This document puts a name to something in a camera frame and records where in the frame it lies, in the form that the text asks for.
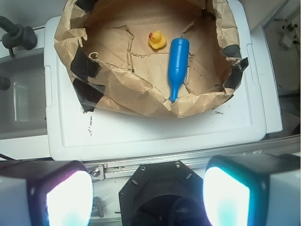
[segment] metal frame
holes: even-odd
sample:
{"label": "metal frame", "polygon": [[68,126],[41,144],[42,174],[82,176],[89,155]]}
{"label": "metal frame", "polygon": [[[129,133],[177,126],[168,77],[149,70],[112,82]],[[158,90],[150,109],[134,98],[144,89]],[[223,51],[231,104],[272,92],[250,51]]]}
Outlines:
{"label": "metal frame", "polygon": [[197,150],[170,155],[157,155],[144,158],[131,158],[107,161],[90,161],[85,166],[91,171],[95,168],[103,170],[100,175],[93,175],[93,182],[105,178],[130,177],[142,164],[160,163],[180,160],[191,169],[205,168],[209,159],[217,154],[283,154],[300,151],[300,135],[263,140],[256,143],[233,145],[220,148]]}

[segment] white surface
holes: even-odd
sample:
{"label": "white surface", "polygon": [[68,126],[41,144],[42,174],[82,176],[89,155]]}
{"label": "white surface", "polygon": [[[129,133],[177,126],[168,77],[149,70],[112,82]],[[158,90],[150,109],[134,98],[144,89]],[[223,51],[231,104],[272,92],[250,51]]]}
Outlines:
{"label": "white surface", "polygon": [[30,226],[25,179],[0,176],[1,225]]}
{"label": "white surface", "polygon": [[[35,31],[38,38],[36,48],[44,47],[44,29]],[[18,52],[25,51],[22,48],[14,48],[17,56]],[[4,48],[0,41],[0,58],[9,56],[8,49]],[[15,139],[0,140],[0,153],[13,159],[34,159],[50,157],[48,136],[23,137]]]}
{"label": "white surface", "polygon": [[[0,0],[0,15],[14,24],[39,27],[60,16],[66,0]],[[6,32],[0,29],[0,40]]]}
{"label": "white surface", "polygon": [[261,85],[262,99],[267,124],[267,133],[282,131],[282,120],[274,69],[271,63],[269,48],[261,26],[254,29],[251,35],[253,51]]}
{"label": "white surface", "polygon": [[267,226],[300,224],[300,169],[270,176]]}
{"label": "white surface", "polygon": [[55,160],[120,159],[255,142],[266,134],[257,69],[243,8],[229,0],[249,57],[234,97],[222,106],[184,119],[154,119],[95,109],[83,113],[67,71],[53,47],[59,18],[45,28],[47,128]]}

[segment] paper bag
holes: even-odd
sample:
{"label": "paper bag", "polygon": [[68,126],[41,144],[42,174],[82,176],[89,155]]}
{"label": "paper bag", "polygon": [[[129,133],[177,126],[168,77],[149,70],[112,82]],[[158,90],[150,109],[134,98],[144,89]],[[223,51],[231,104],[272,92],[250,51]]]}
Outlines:
{"label": "paper bag", "polygon": [[[160,30],[165,47],[152,49]],[[170,43],[190,42],[188,70],[172,103]],[[55,49],[85,111],[102,108],[149,117],[186,117],[226,102],[239,86],[238,29],[226,0],[68,0]]]}

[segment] brown paper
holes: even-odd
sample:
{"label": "brown paper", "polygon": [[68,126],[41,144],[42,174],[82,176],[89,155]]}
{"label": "brown paper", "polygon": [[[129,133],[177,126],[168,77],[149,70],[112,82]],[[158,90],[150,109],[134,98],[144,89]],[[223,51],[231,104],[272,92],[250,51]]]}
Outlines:
{"label": "brown paper", "polygon": [[[156,30],[167,39],[159,50],[148,45],[149,33]],[[179,37],[190,41],[189,67],[171,103],[168,59],[170,43]],[[221,53],[231,45],[239,45],[239,37],[226,0],[208,0],[207,5],[205,0],[100,0],[90,14],[68,0],[55,34],[71,81],[77,78],[71,63],[79,46],[99,64],[96,76],[87,74],[84,81],[105,86],[94,107],[149,117],[181,118],[226,102],[235,88],[224,83],[231,66],[241,61]]]}

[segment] sink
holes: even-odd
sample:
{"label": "sink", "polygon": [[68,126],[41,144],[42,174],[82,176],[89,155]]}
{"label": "sink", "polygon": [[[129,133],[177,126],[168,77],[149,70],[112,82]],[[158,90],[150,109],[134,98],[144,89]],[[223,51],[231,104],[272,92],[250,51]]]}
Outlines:
{"label": "sink", "polygon": [[1,58],[0,76],[10,79],[0,90],[0,140],[47,134],[44,49]]}

